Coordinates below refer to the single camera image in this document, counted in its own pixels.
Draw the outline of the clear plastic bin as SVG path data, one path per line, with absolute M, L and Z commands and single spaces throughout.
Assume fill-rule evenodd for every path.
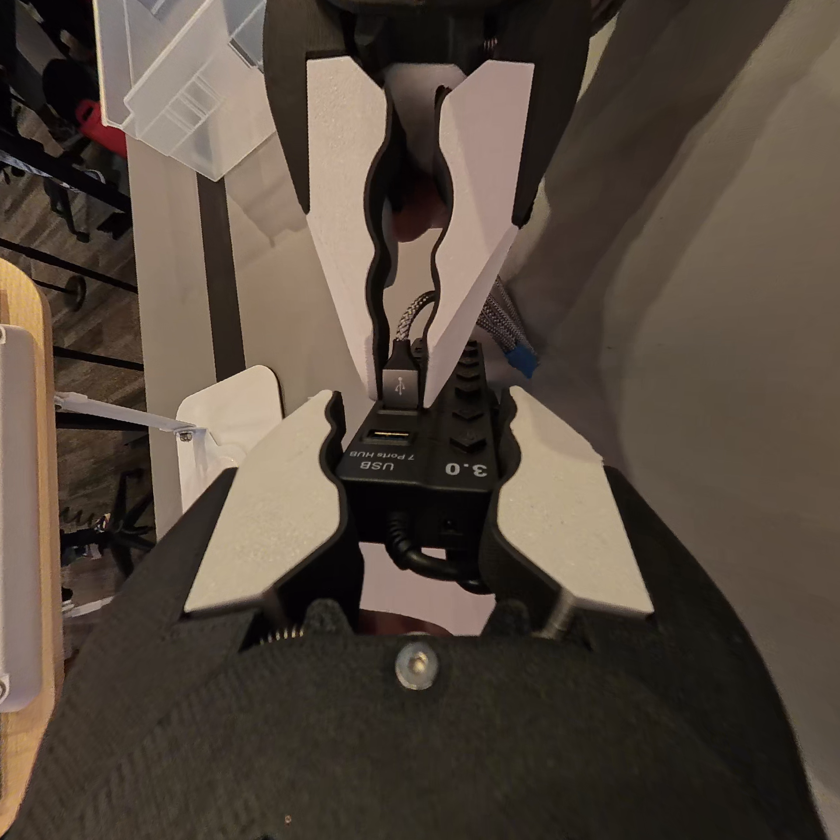
M 104 123 L 216 182 L 275 132 L 265 1 L 94 1 Z

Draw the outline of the person's right hand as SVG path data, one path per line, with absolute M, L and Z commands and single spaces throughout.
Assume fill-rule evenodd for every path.
M 404 152 L 394 174 L 388 197 L 392 208 L 392 233 L 398 243 L 419 239 L 429 229 L 443 228 L 448 209 L 435 177 Z

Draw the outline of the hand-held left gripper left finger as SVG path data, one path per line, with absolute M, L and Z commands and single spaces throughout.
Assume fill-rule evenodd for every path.
M 262 608 L 302 624 L 309 606 L 335 602 L 357 624 L 364 558 L 337 475 L 343 399 L 324 390 L 264 437 L 233 478 L 192 588 L 188 616 Z

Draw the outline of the black seven-port usb hub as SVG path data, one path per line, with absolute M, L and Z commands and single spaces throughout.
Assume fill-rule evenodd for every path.
M 338 467 L 363 542 L 477 555 L 499 479 L 499 402 L 469 340 L 431 407 L 374 404 Z

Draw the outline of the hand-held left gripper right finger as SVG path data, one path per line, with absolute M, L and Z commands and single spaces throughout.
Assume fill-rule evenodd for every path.
M 479 572 L 499 601 L 528 611 L 540 637 L 579 611 L 644 620 L 654 605 L 603 459 L 520 386 L 500 401 L 499 480 L 479 544 Z

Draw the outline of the black whiteboard stand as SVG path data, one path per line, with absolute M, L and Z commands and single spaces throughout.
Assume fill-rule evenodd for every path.
M 144 365 L 141 362 L 123 360 L 120 358 L 115 358 L 100 353 L 87 353 L 69 348 L 63 348 L 57 345 L 54 345 L 52 350 L 54 357 L 57 359 L 98 364 L 100 366 L 108 366 L 111 368 L 126 371 L 137 371 L 141 373 L 144 372 Z
M 128 281 L 119 280 L 96 269 L 80 266 L 77 263 L 57 257 L 38 248 L 20 245 L 6 238 L 1 238 L 1 248 L 10 253 L 27 257 L 40 265 L 50 266 L 68 273 L 70 277 L 63 287 L 44 280 L 35 280 L 35 284 L 37 287 L 54 291 L 67 298 L 69 301 L 68 307 L 73 312 L 78 312 L 86 302 L 88 295 L 87 280 L 128 292 L 134 296 L 139 294 L 136 285 Z

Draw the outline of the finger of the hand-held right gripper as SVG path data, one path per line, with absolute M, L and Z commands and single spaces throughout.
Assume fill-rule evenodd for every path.
M 533 71 L 529 62 L 489 60 L 437 106 L 450 209 L 432 257 L 437 301 L 425 332 L 426 408 L 456 367 L 517 235 L 512 214 Z
M 403 150 L 392 98 L 349 56 L 307 63 L 308 226 L 360 380 L 381 396 L 383 292 L 396 255 L 389 189 Z

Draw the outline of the black office chair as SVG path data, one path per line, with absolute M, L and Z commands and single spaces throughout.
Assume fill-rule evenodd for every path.
M 133 552 L 144 556 L 155 546 L 151 536 L 152 526 L 139 524 L 153 501 L 153 493 L 146 493 L 132 506 L 129 505 L 129 482 L 144 476 L 142 468 L 122 472 L 112 509 L 87 528 L 60 531 L 59 564 L 62 568 L 78 562 L 89 549 L 100 554 L 110 553 L 112 560 L 125 580 L 134 572 Z

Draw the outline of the red floor bin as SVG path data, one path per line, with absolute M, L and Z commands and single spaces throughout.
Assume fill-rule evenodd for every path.
M 79 132 L 103 149 L 127 161 L 128 145 L 126 134 L 121 129 L 103 121 L 100 101 L 82 99 L 75 110 Z

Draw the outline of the person's left hand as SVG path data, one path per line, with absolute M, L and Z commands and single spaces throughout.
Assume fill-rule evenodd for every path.
M 370 636 L 430 635 L 450 637 L 444 627 L 413 616 L 393 612 L 360 610 L 357 633 Z

